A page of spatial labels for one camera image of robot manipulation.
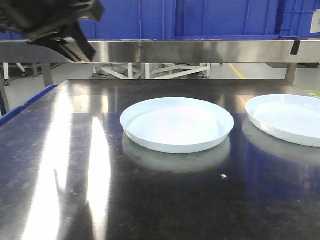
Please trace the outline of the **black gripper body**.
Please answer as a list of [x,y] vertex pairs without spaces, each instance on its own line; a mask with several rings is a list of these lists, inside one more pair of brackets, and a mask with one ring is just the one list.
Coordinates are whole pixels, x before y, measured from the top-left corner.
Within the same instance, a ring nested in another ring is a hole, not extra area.
[[49,48],[73,62],[91,62],[96,54],[79,22],[100,21],[99,0],[2,0],[0,30]]

